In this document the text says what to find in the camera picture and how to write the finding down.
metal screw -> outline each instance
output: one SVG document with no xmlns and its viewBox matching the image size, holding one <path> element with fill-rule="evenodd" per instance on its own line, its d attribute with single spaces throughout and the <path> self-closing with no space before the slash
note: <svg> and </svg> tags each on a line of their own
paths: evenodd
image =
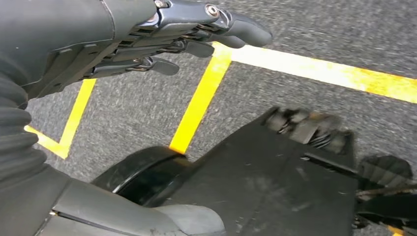
<svg viewBox="0 0 417 236">
<path fill-rule="evenodd" d="M 212 17 L 218 17 L 220 15 L 219 9 L 216 6 L 207 4 L 206 5 L 206 13 Z"/>
<path fill-rule="evenodd" d="M 155 5 L 158 8 L 168 8 L 168 3 L 162 1 L 162 0 L 156 0 Z"/>
</svg>

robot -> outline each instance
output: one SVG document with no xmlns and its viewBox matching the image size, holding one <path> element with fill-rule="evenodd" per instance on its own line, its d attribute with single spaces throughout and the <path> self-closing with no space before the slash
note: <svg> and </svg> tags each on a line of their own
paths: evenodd
<svg viewBox="0 0 417 236">
<path fill-rule="evenodd" d="M 272 108 L 195 163 L 151 147 L 93 183 L 53 169 L 32 147 L 36 135 L 23 129 L 31 120 L 24 110 L 29 99 L 131 71 L 173 75 L 178 66 L 157 55 L 209 57 L 208 42 L 265 46 L 272 36 L 248 17 L 203 2 L 4 0 L 2 6 L 1 235 L 350 235 L 352 224 L 368 222 L 417 234 L 408 164 L 380 157 L 358 170 L 353 134 L 339 131 L 333 116 L 301 109 Z"/>
</svg>

yellow line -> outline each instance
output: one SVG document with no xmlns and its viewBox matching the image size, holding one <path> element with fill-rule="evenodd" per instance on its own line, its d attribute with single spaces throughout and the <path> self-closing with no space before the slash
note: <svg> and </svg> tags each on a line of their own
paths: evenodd
<svg viewBox="0 0 417 236">
<path fill-rule="evenodd" d="M 35 130 L 34 128 L 30 127 L 30 126 L 25 126 L 25 130 L 27 132 L 30 133 L 35 133 L 36 135 L 38 135 L 39 141 L 38 144 L 42 145 L 44 148 L 52 151 L 53 153 L 55 153 L 56 155 L 58 155 L 59 157 L 65 159 L 68 155 L 68 148 L 62 146 L 61 144 L 55 142 L 54 140 L 52 140 L 51 138 L 49 138 L 48 136 L 42 134 L 41 132 Z"/>
<path fill-rule="evenodd" d="M 185 153 L 194 136 L 207 108 L 222 81 L 231 59 L 231 50 L 219 43 L 213 44 L 216 50 L 208 67 L 197 86 L 196 91 L 179 123 L 178 129 L 171 141 L 170 148 Z"/>
<path fill-rule="evenodd" d="M 232 60 L 417 103 L 417 80 L 407 77 L 252 46 L 234 49 Z"/>
<path fill-rule="evenodd" d="M 392 226 L 388 226 L 388 229 L 394 233 L 392 236 L 402 236 L 404 232 L 401 229 L 394 228 Z"/>
<path fill-rule="evenodd" d="M 41 132 L 35 130 L 30 126 L 25 126 L 25 130 L 27 132 L 35 133 L 38 135 L 38 144 L 42 145 L 49 151 L 55 153 L 62 159 L 66 159 L 68 157 L 72 140 L 74 139 L 78 125 L 80 124 L 81 118 L 83 116 L 84 109 L 87 106 L 89 97 L 94 88 L 95 80 L 96 79 L 83 81 L 83 84 L 81 85 L 80 91 L 78 92 L 77 98 L 75 100 L 74 106 L 72 107 L 71 114 L 69 115 L 68 121 L 65 125 L 59 143 L 55 142 L 51 138 L 47 137 L 46 135 L 42 134 Z"/>
<path fill-rule="evenodd" d="M 96 79 L 83 81 L 83 85 L 81 85 L 80 92 L 78 93 L 77 99 L 75 100 L 74 107 L 72 108 L 71 114 L 69 115 L 68 121 L 66 122 L 60 144 L 68 147 L 68 149 L 72 144 L 75 133 L 77 132 L 78 125 L 80 124 L 84 109 L 86 108 L 89 101 L 95 81 Z"/>
</svg>

gray floor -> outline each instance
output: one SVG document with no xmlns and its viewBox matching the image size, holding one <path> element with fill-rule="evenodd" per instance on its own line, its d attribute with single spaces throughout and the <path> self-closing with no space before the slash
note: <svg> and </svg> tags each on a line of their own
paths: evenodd
<svg viewBox="0 0 417 236">
<path fill-rule="evenodd" d="M 275 39 L 268 48 L 417 78 L 415 0 L 230 0 L 222 5 L 270 27 Z M 130 73 L 99 80 L 70 156 L 63 161 L 46 151 L 48 162 L 89 181 L 135 150 L 168 145 L 209 61 L 168 58 L 181 66 L 179 74 Z M 79 86 L 32 101 L 32 125 L 59 140 Z M 416 104 L 236 62 L 188 154 L 198 158 L 272 105 L 294 104 L 344 118 L 357 133 L 358 158 L 389 153 L 417 169 Z M 391 234 L 377 227 L 357 235 Z"/>
</svg>

yellow painted line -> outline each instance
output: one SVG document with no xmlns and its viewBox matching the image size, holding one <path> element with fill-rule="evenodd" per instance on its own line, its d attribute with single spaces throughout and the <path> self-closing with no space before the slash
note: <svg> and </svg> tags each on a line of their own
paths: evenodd
<svg viewBox="0 0 417 236">
<path fill-rule="evenodd" d="M 388 229 L 394 233 L 393 236 L 402 236 L 404 232 L 401 229 L 394 228 L 392 226 L 388 226 Z"/>
<path fill-rule="evenodd" d="M 74 107 L 69 114 L 68 121 L 66 122 L 60 144 L 68 147 L 71 146 L 72 140 L 74 139 L 75 132 L 77 132 L 78 125 L 80 124 L 81 118 L 84 113 L 84 109 L 89 102 L 91 92 L 94 88 L 96 79 L 84 80 L 81 85 L 80 91 L 78 92 L 77 99 L 75 100 Z"/>
<path fill-rule="evenodd" d="M 72 140 L 74 139 L 78 125 L 80 124 L 81 118 L 83 116 L 84 109 L 87 106 L 89 97 L 91 96 L 91 92 L 94 88 L 95 81 L 96 79 L 83 81 L 59 143 L 30 126 L 25 126 L 25 130 L 27 132 L 35 133 L 38 135 L 38 144 L 53 152 L 62 159 L 66 159 L 68 157 Z"/>
<path fill-rule="evenodd" d="M 219 43 L 214 43 L 213 45 L 216 47 L 213 57 L 194 92 L 170 144 L 170 148 L 179 153 L 184 154 L 187 150 L 194 133 L 209 107 L 211 99 L 214 97 L 220 82 L 232 62 L 231 49 Z"/>
<path fill-rule="evenodd" d="M 232 60 L 417 103 L 417 80 L 412 78 L 252 46 L 233 49 Z"/>
<path fill-rule="evenodd" d="M 49 138 L 48 136 L 42 134 L 41 132 L 35 130 L 34 128 L 28 125 L 25 126 L 25 130 L 27 132 L 35 133 L 36 135 L 38 135 L 38 138 L 39 138 L 38 144 L 40 144 L 44 148 L 52 151 L 53 153 L 62 157 L 63 159 L 67 157 L 68 150 L 66 147 L 60 145 L 59 143 L 55 142 L 53 139 Z"/>
</svg>

